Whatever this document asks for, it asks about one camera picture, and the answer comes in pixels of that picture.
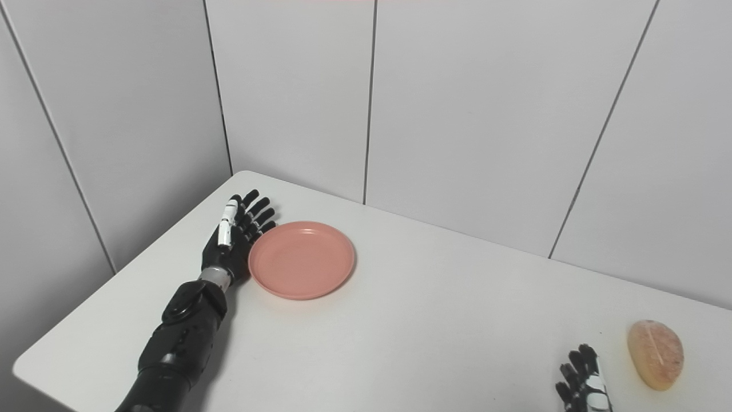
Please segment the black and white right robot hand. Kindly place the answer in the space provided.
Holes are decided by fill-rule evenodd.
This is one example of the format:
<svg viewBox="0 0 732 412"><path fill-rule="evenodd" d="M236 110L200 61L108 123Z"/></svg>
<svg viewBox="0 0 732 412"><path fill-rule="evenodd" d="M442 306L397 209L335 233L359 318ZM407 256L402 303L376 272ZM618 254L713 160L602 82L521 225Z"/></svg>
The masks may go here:
<svg viewBox="0 0 732 412"><path fill-rule="evenodd" d="M577 350L569 352L568 358L568 363L559 366L564 380L555 385L564 410L613 411L599 357L593 347L581 344Z"/></svg>

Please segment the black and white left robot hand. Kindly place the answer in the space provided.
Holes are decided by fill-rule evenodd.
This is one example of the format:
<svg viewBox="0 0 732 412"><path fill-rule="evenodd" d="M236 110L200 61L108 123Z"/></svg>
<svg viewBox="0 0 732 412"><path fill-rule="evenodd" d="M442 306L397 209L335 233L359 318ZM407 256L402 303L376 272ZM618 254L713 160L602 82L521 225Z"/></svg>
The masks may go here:
<svg viewBox="0 0 732 412"><path fill-rule="evenodd" d="M233 195L202 252L201 269L219 268L235 283L249 276L249 253L254 243L277 226L271 200L254 189Z"/></svg>

